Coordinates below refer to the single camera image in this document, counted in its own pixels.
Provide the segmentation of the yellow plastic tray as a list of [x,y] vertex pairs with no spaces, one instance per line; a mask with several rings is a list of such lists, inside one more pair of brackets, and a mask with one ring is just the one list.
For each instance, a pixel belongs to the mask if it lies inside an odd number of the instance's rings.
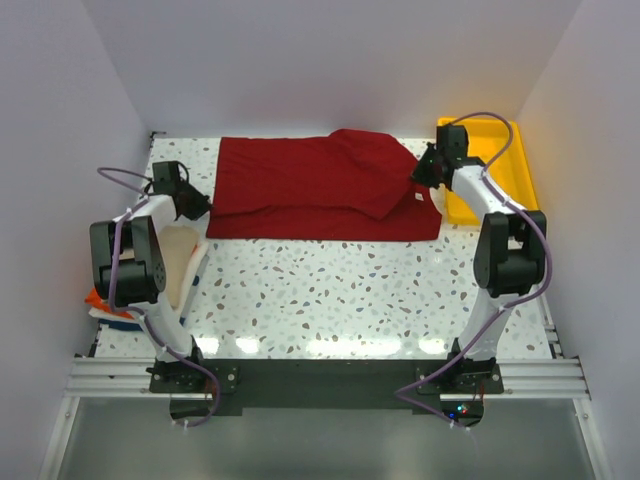
[[[487,163],[508,140],[507,127],[492,117],[473,117],[462,120],[469,137],[468,153]],[[529,164],[516,122],[510,121],[513,140],[509,148],[490,166],[489,172],[497,184],[512,198],[529,210],[538,210]],[[480,221],[470,207],[456,194],[445,193],[447,221],[454,225],[478,225]]]

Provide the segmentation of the beige folded t shirt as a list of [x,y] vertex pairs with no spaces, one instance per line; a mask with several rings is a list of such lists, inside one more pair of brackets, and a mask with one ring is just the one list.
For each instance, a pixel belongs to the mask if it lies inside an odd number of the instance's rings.
[[200,236],[190,227],[166,226],[158,239],[166,270],[165,293],[171,307],[175,311],[181,311],[193,280],[190,265]]

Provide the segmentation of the blue folded t shirt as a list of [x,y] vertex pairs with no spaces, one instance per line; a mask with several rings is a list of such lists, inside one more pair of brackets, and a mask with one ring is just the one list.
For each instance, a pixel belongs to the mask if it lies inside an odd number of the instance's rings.
[[[196,274],[193,278],[193,281],[189,289],[188,290],[183,289],[182,294],[184,295],[184,297],[182,298],[182,310],[180,312],[180,318],[179,318],[180,325],[184,325],[186,322],[189,308],[191,306],[193,298],[195,297],[198,285],[200,283],[200,278],[201,278],[201,275]],[[96,319],[99,324],[107,325],[109,328],[115,329],[117,331],[124,331],[124,332],[141,332],[142,331],[141,327],[134,320],[114,321],[114,320],[99,319],[99,318],[94,318],[94,319]]]

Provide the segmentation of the dark red t shirt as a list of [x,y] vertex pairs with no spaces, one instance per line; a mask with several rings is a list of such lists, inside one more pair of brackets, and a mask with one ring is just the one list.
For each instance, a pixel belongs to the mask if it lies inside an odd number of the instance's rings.
[[211,239],[414,242],[438,238],[441,215],[410,175],[415,156],[385,133],[224,137]]

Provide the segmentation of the aluminium frame rail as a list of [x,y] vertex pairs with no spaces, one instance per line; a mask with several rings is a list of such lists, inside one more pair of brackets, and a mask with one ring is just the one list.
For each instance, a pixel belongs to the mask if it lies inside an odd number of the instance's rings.
[[[444,364],[441,359],[215,358],[205,364],[227,396],[269,387],[278,393],[312,387],[327,392],[340,386],[357,390],[375,387],[392,393],[407,384],[421,395],[439,394],[445,399],[479,394],[516,399],[581,399],[589,395],[577,359],[504,359],[491,368],[458,362],[444,373],[438,371]],[[73,362],[64,394],[201,400],[211,392],[205,376],[193,370],[164,381],[151,374],[151,368],[148,358],[79,357]]]

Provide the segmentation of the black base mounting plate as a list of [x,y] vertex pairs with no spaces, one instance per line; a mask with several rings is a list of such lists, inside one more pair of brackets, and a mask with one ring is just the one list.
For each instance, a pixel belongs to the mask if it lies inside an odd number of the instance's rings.
[[208,413],[240,416],[247,409],[438,411],[466,425],[483,416],[483,397],[501,394],[495,360],[265,360],[204,359],[147,368],[153,394],[168,394],[175,420]]

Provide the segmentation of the white folded t shirt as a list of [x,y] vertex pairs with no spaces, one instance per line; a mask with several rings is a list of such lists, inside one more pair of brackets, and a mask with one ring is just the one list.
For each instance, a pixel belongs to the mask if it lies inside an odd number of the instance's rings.
[[199,270],[203,267],[203,262],[207,253],[208,253],[208,243],[205,241],[199,241],[198,247],[196,249],[194,256],[192,257],[191,265],[190,265],[194,276],[196,274],[199,274]]

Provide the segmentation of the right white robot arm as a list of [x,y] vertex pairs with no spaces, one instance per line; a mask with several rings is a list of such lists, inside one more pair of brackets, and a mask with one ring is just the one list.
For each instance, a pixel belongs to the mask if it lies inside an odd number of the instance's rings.
[[448,386],[466,393],[481,380],[475,362],[495,358],[512,311],[543,291],[550,272],[546,216],[508,196],[490,175],[489,165],[469,154],[469,135],[457,123],[436,129],[436,140],[427,145],[411,180],[424,187],[446,187],[481,221],[473,258],[479,291],[452,350],[456,362],[445,369]]

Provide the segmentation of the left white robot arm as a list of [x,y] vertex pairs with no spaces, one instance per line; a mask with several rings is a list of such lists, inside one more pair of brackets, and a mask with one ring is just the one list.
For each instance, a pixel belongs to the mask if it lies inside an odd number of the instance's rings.
[[211,209],[180,161],[161,161],[123,214],[89,227],[94,289],[112,313],[124,313],[150,338],[160,368],[185,392],[200,390],[207,368],[181,320],[209,243],[193,222]]

